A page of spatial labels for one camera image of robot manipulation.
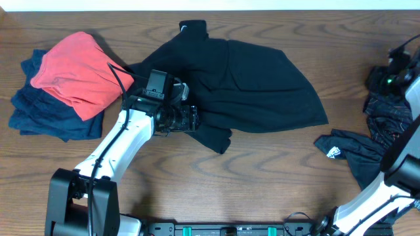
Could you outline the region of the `plain black t-shirt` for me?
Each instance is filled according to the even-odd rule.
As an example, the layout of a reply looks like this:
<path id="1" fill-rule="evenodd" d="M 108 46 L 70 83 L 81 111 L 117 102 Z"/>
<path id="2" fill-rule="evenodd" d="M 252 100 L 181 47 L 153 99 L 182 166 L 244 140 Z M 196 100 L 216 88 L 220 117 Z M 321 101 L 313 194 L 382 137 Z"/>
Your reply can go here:
<path id="1" fill-rule="evenodd" d="M 185 20 L 180 31 L 143 61 L 127 66 L 147 77 L 153 69 L 178 77 L 190 89 L 199 127 L 189 136 L 223 154 L 233 130 L 279 132 L 324 125 L 324 107 L 306 77 L 283 51 L 214 39 L 204 20 Z"/>

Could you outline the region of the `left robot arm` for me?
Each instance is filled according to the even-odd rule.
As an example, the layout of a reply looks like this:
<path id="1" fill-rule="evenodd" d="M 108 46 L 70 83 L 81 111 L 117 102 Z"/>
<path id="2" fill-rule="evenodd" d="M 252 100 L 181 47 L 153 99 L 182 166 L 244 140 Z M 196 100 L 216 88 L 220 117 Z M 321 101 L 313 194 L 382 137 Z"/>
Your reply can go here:
<path id="1" fill-rule="evenodd" d="M 46 235 L 142 235 L 142 222 L 122 214 L 117 186 L 140 148 L 159 133 L 194 132 L 196 106 L 188 85 L 152 70 L 146 86 L 122 90 L 117 121 L 99 146 L 74 169 L 58 169 L 49 184 Z"/>

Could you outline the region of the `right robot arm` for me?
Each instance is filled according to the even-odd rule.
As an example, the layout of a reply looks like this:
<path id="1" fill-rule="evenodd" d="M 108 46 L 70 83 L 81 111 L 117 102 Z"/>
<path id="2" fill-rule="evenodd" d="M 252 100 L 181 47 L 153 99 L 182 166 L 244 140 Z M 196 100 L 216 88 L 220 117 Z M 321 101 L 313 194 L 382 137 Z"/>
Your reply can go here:
<path id="1" fill-rule="evenodd" d="M 369 136 L 333 129 L 314 145 L 347 161 L 361 188 L 312 228 L 312 235 L 392 235 L 391 225 L 419 206 L 419 53 L 388 53 L 366 80 Z"/>

